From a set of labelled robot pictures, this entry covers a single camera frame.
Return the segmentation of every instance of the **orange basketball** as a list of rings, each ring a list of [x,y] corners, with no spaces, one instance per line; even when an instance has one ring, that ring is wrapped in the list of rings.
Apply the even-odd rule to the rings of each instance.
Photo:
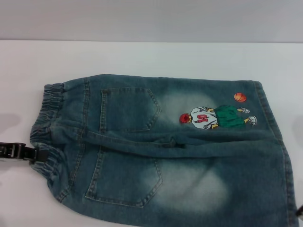
[[[237,102],[240,102],[240,103],[245,102],[247,99],[246,96],[241,92],[236,93],[233,97],[235,98],[235,100]]]

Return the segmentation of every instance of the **blue denim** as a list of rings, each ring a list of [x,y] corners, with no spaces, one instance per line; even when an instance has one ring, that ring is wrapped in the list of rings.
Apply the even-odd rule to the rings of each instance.
[[[297,227],[291,162],[255,81],[98,75],[46,85],[32,167],[70,209],[144,227]]]

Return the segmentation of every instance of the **back pocket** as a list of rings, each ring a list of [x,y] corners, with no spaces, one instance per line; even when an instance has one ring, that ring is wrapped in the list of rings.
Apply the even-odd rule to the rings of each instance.
[[[146,131],[161,111],[148,88],[110,88],[101,90],[101,94],[101,131]]]
[[[85,197],[142,208],[162,182],[156,159],[100,150]]]

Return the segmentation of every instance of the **white table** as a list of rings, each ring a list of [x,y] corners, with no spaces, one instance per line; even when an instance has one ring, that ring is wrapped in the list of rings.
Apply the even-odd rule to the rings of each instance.
[[[103,73],[262,82],[303,204],[303,44],[0,41],[0,141],[29,144],[45,84]],[[0,226],[121,225],[59,204],[46,180],[17,161],[0,163]]]

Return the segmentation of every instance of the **cartoon basketball player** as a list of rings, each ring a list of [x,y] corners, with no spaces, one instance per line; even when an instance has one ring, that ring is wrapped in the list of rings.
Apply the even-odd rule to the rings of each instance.
[[[192,123],[200,129],[214,129],[218,126],[223,128],[243,128],[246,123],[257,124],[255,116],[244,119],[238,116],[238,112],[248,114],[246,108],[236,108],[231,105],[222,105],[216,109],[208,107],[197,107],[190,114],[184,113],[180,116],[180,123]]]

